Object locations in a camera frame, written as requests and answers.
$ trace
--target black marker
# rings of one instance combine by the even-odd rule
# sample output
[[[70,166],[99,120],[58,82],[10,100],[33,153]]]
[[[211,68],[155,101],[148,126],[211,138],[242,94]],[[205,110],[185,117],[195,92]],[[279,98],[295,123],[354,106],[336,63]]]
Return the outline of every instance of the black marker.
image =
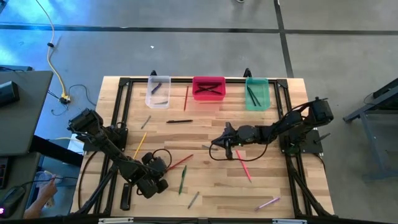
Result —
[[[193,120],[179,120],[179,121],[174,121],[174,120],[171,120],[171,121],[167,121],[166,123],[186,123],[186,122],[192,122]]]

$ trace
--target black box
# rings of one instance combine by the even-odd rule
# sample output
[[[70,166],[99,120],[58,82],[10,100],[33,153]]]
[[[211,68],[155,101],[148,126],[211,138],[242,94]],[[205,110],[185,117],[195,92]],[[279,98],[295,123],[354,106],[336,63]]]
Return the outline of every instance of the black box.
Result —
[[[13,81],[0,84],[0,107],[19,100],[18,85]]]

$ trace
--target purple pen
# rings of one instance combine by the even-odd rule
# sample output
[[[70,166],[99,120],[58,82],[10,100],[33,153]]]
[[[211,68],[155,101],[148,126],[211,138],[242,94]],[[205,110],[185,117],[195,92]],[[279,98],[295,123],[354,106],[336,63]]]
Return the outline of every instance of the purple pen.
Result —
[[[279,201],[279,199],[280,199],[280,197],[274,198],[274,199],[270,200],[269,202],[267,202],[267,203],[265,203],[265,204],[262,204],[262,205],[258,206],[257,208],[254,209],[254,211],[256,212],[256,211],[258,211],[258,210],[264,208],[265,206],[267,206],[267,205],[269,205],[269,204],[272,204],[272,203],[274,203],[274,202],[277,202],[277,201]]]

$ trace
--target red plastic bin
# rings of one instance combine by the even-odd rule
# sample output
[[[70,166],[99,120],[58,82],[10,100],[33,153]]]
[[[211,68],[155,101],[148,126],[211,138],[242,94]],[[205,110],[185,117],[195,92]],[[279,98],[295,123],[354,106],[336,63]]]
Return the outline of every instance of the red plastic bin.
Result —
[[[212,90],[220,92],[221,94],[212,91],[196,91],[200,90],[199,86],[209,88],[218,85]],[[192,79],[192,95],[195,100],[215,100],[220,101],[225,97],[225,78],[224,77],[193,77]]]

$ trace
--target wooden tabletop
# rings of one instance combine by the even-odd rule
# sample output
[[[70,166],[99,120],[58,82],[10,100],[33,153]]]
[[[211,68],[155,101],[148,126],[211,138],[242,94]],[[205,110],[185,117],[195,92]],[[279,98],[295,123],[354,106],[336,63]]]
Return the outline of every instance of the wooden tabletop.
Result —
[[[116,92],[120,77],[104,77],[96,111],[104,119],[104,126],[110,125]],[[301,78],[288,79],[292,106],[307,102],[304,80]],[[187,108],[183,111],[185,92],[188,93]],[[248,181],[239,161],[213,161],[208,150],[202,144],[210,145],[210,141],[219,137],[229,121],[234,128],[241,125],[264,124],[271,125],[277,121],[277,107],[273,88],[269,88],[271,107],[265,111],[245,110],[244,84],[227,84],[226,96],[223,101],[195,101],[192,96],[192,84],[172,83],[170,107],[166,110],[150,109],[145,104],[146,83],[134,83],[127,119],[129,136],[127,137],[126,152],[133,156],[141,138],[147,132],[141,150],[136,159],[150,151],[168,149],[175,163],[184,157],[194,154],[187,162],[165,175],[169,188],[150,199],[136,195],[136,187],[132,191],[130,211],[119,208],[123,183],[125,180],[118,175],[116,184],[112,216],[131,217],[220,217],[220,218],[292,218],[294,217],[292,198],[290,196],[289,181],[285,157],[280,153],[279,141],[275,140],[267,149],[265,155],[253,162],[246,162],[252,183]],[[121,119],[124,99],[122,97],[119,120]],[[281,92],[284,112],[285,100]],[[142,124],[151,115],[152,118],[141,129]],[[166,124],[170,119],[192,119],[192,123]],[[241,156],[250,159],[258,156],[263,145],[247,145],[238,147]],[[82,168],[89,155],[85,156]],[[165,152],[157,153],[166,163],[170,159]],[[216,158],[225,158],[225,151],[213,152]],[[104,154],[97,153],[88,165],[81,186],[82,204],[90,197],[98,185]],[[333,213],[325,171],[319,158],[311,154],[303,154],[303,164],[308,188],[326,211]],[[184,165],[187,165],[187,174],[181,195],[178,187]],[[193,206],[188,204],[193,196],[200,192]],[[105,189],[101,211],[104,209],[108,196]],[[280,200],[258,212],[257,206],[270,201],[275,197]],[[298,191],[300,208],[304,211],[301,191]],[[77,188],[73,197],[72,212],[78,210]]]

